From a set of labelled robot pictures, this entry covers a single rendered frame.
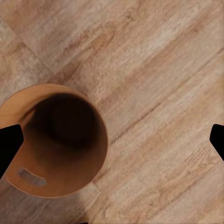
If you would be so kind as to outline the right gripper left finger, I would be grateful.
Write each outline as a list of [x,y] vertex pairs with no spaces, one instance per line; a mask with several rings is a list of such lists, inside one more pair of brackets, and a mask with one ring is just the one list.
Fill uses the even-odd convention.
[[0,179],[24,142],[19,124],[0,129]]

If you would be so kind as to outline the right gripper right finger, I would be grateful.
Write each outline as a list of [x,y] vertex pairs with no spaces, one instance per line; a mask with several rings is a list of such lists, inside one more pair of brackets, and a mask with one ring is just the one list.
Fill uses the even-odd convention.
[[210,142],[224,161],[224,126],[213,125],[210,133]]

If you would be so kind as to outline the trash can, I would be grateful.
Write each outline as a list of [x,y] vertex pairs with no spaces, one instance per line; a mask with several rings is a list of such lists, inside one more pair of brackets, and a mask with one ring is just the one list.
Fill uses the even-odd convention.
[[[16,92],[0,106],[0,129],[17,124],[24,142],[3,177],[28,195],[72,195],[89,185],[105,164],[109,137],[104,118],[76,90],[37,84]],[[17,175],[19,168],[47,184],[24,181]]]

